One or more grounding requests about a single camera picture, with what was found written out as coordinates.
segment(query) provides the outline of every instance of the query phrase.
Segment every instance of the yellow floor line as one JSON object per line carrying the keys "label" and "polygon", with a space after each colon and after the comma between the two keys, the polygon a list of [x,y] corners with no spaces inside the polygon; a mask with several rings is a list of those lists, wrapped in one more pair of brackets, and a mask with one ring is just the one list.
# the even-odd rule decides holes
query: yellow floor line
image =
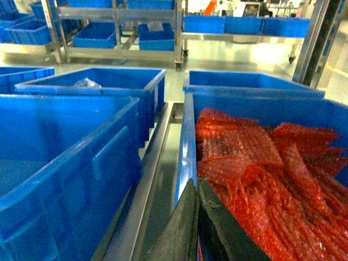
{"label": "yellow floor line", "polygon": [[327,65],[327,68],[328,68],[329,70],[333,71],[333,72],[339,73],[340,75],[343,75],[344,77],[347,77],[347,78],[348,78],[348,73],[346,73],[346,72],[344,72],[344,71],[342,71],[342,70],[340,70],[340,69],[334,68],[334,67],[332,67],[332,66],[330,66],[330,65]]}

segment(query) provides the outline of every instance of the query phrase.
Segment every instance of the blue plastic crate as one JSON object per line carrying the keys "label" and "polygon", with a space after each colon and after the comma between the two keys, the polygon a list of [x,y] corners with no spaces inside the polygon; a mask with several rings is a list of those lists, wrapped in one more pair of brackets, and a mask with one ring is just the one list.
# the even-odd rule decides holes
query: blue plastic crate
{"label": "blue plastic crate", "polygon": [[90,260],[140,178],[130,97],[0,96],[1,260]]}
{"label": "blue plastic crate", "polygon": [[0,0],[0,13],[18,11],[14,0]]}
{"label": "blue plastic crate", "polygon": [[52,75],[53,67],[0,67],[0,94],[13,94],[17,83]]}
{"label": "blue plastic crate", "polygon": [[51,41],[49,29],[44,21],[30,20],[5,29],[16,44],[45,45]]}
{"label": "blue plastic crate", "polygon": [[[112,0],[68,0],[71,7],[112,8]],[[123,4],[123,0],[117,0],[117,5]]]}
{"label": "blue plastic crate", "polygon": [[223,34],[225,18],[220,16],[188,15],[184,18],[187,33]]}
{"label": "blue plastic crate", "polygon": [[[75,20],[62,20],[62,27],[65,33],[70,33],[79,27]],[[60,37],[58,23],[55,24],[57,35]],[[5,28],[11,36],[12,42],[25,45],[45,45],[51,42],[51,35],[45,21],[29,20]]]}
{"label": "blue plastic crate", "polygon": [[[41,1],[38,1],[36,3],[30,4],[30,7],[33,10],[33,13],[35,14],[35,18],[39,20],[45,20],[45,13],[44,13],[44,8],[42,7]],[[54,19],[57,19],[57,12],[55,10],[55,7],[53,6],[53,3],[51,3],[51,11]]]}
{"label": "blue plastic crate", "polygon": [[128,0],[130,9],[174,10],[174,0]]}
{"label": "blue plastic crate", "polygon": [[139,48],[148,51],[174,51],[174,37],[173,31],[141,32]]}
{"label": "blue plastic crate", "polygon": [[[263,126],[278,126],[283,122],[291,122],[307,127],[333,128],[341,137],[332,145],[348,147],[348,107],[338,103],[306,98],[187,93],[181,130],[176,202],[189,178],[193,178],[197,184],[195,123],[201,111],[207,107],[234,117],[259,119],[260,125]],[[337,180],[348,187],[348,167],[337,176]]]}
{"label": "blue plastic crate", "polygon": [[73,37],[76,47],[113,49],[116,45],[114,23],[90,23]]}
{"label": "blue plastic crate", "polygon": [[[39,95],[105,95],[140,98],[138,105],[141,122],[139,147],[149,139],[149,129],[154,127],[157,111],[164,105],[164,77],[160,69],[126,69],[95,67],[61,74],[40,80],[18,84],[15,91]],[[82,79],[100,84],[101,88],[77,88],[74,84]]]}
{"label": "blue plastic crate", "polygon": [[308,97],[322,99],[324,91],[263,73],[188,71],[185,92],[264,97]]}
{"label": "blue plastic crate", "polygon": [[265,18],[264,35],[281,37],[306,37],[310,19],[306,18]]}
{"label": "blue plastic crate", "polygon": [[10,11],[0,15],[0,42],[11,41],[9,33],[5,31],[6,27],[29,20],[32,17],[32,14],[20,14],[18,11]]}
{"label": "blue plastic crate", "polygon": [[263,18],[258,17],[226,17],[225,33],[259,34],[262,31]]}

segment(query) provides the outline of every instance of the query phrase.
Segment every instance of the plastic bag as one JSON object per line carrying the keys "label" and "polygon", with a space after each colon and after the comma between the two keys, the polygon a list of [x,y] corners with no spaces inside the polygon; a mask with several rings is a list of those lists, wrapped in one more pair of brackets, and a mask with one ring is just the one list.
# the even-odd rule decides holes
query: plastic bag
{"label": "plastic bag", "polygon": [[88,78],[84,78],[82,80],[79,80],[76,84],[74,84],[74,87],[77,88],[101,88],[102,86],[100,84],[97,84],[96,82],[93,82],[92,80]]}
{"label": "plastic bag", "polygon": [[152,21],[147,23],[148,30],[151,32],[163,31],[162,23],[159,21]]}

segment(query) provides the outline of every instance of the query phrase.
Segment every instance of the red object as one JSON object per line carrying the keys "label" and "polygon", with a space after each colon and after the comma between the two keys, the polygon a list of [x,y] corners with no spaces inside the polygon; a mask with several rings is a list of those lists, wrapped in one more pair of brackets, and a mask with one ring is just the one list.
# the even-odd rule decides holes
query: red object
{"label": "red object", "polygon": [[308,128],[293,123],[282,123],[271,133],[271,137],[286,138],[311,145],[329,145],[339,137],[334,129]]}
{"label": "red object", "polygon": [[273,261],[348,261],[348,188],[334,179],[348,157],[330,147],[339,134],[257,124],[204,109],[196,125],[198,176]]}
{"label": "red object", "polygon": [[211,0],[208,7],[204,10],[203,15],[212,15],[216,6],[216,0]]}

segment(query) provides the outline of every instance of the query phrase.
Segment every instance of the caster wheel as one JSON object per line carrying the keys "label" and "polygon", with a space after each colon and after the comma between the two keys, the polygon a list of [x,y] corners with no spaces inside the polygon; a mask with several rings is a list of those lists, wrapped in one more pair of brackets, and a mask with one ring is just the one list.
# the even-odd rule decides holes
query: caster wheel
{"label": "caster wheel", "polygon": [[182,69],[182,64],[176,64],[176,71],[180,72]]}
{"label": "caster wheel", "polygon": [[290,64],[293,64],[294,61],[295,61],[295,57],[290,57],[290,58],[289,58],[289,63],[290,63]]}

